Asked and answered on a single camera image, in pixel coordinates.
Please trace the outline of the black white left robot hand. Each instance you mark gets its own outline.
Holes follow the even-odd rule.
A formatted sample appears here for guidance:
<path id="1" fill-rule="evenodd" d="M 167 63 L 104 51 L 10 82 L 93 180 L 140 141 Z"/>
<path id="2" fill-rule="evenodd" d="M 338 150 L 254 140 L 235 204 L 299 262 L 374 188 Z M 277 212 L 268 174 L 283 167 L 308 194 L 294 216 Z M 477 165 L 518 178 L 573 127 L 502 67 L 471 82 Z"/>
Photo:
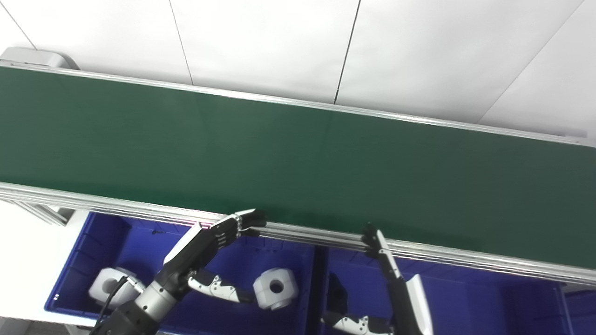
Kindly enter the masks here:
<path id="1" fill-rule="evenodd" d="M 243 235 L 257 236 L 255 228 L 266 227 L 266 214 L 256 208 L 232 213 L 209 228 L 192 227 L 164 259 L 155 276 L 159 293 L 168 293 L 180 301 L 191 290 L 217 299 L 253 303 L 255 293 L 237 288 L 221 275 L 207 271 L 206 266 L 219 250 Z"/>

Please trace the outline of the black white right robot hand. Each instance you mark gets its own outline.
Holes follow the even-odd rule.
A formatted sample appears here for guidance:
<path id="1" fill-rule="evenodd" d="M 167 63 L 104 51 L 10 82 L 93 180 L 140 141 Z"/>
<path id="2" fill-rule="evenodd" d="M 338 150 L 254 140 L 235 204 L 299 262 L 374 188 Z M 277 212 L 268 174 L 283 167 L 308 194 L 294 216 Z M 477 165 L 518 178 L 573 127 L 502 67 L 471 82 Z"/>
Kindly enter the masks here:
<path id="1" fill-rule="evenodd" d="M 392 308 L 392 317 L 356 316 L 347 313 L 347 291 L 337 282 L 328 293 L 335 299 L 335 306 L 322 312 L 320 322 L 350 335 L 432 335 L 433 322 L 420 275 L 405 280 L 382 231 L 367 223 L 360 240 L 365 254 L 379 261 L 379 268 L 386 281 L 386 290 Z"/>

